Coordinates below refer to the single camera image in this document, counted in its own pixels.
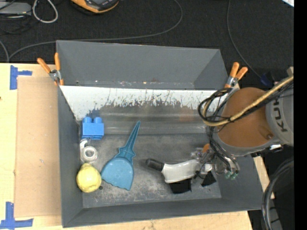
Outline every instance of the blue lego brick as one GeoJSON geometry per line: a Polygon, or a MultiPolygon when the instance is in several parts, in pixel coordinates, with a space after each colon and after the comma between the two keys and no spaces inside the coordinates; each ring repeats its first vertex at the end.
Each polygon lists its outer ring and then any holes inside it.
{"type": "Polygon", "coordinates": [[[94,119],[85,117],[81,125],[81,139],[90,138],[93,140],[100,140],[105,134],[105,125],[102,118],[96,117],[94,119]]]}

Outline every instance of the black floor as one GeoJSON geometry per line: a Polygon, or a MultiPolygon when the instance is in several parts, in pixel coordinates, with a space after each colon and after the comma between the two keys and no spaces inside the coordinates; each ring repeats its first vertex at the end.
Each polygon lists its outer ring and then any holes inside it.
{"type": "MultiPolygon", "coordinates": [[[[52,1],[59,12],[54,23],[42,23],[33,16],[0,17],[0,41],[5,47],[0,47],[0,62],[36,63],[41,57],[54,63],[58,39],[217,48],[228,73],[235,61],[248,66],[240,81],[242,88],[265,90],[270,85],[264,79],[278,81],[294,65],[294,8],[282,0],[119,0],[114,9],[94,16],[79,12],[69,0],[52,1]]],[[[43,20],[55,16],[46,0],[39,2],[36,13],[43,20]]],[[[293,149],[285,149],[265,155],[269,176],[292,154],[293,149]]],[[[286,189],[276,197],[276,206],[280,202],[288,205],[279,212],[284,229],[290,230],[294,222],[292,183],[286,189]]],[[[260,212],[250,212],[250,218],[254,230],[261,229],[260,212]]]]}

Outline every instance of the wooden table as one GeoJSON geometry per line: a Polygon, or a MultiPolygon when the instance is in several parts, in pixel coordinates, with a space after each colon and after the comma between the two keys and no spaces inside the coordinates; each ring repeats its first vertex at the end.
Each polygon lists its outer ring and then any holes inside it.
{"type": "MultiPolygon", "coordinates": [[[[15,149],[16,149],[16,114],[17,114],[17,90],[10,90],[10,66],[14,65],[21,70],[31,70],[33,76],[46,77],[48,75],[38,64],[7,64],[0,63],[0,220],[5,219],[5,202],[14,203],[14,170],[15,170],[15,149]]],[[[255,164],[260,176],[263,189],[268,185],[269,179],[263,164],[262,158],[255,158],[255,164]]],[[[60,215],[31,216],[34,218],[33,226],[29,229],[34,230],[60,230],[60,215]]],[[[252,226],[246,211],[209,214],[200,216],[180,217],[145,220],[137,222],[116,223],[90,227],[76,227],[72,229],[80,230],[251,230],[252,226]]]]}

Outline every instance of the roll of tape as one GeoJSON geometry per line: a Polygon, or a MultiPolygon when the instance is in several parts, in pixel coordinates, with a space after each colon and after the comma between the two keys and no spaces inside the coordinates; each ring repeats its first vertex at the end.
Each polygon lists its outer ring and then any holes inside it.
{"type": "Polygon", "coordinates": [[[98,157],[97,150],[92,146],[87,146],[81,151],[81,160],[85,163],[94,162],[98,157]]]}

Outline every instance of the black handle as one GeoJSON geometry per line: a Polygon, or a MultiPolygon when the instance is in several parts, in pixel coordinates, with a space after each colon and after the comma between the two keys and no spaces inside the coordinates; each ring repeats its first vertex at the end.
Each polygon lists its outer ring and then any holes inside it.
{"type": "Polygon", "coordinates": [[[146,165],[149,168],[155,169],[156,171],[162,171],[163,167],[164,167],[164,163],[160,162],[158,160],[155,159],[148,159],[146,160],[146,165]]]}

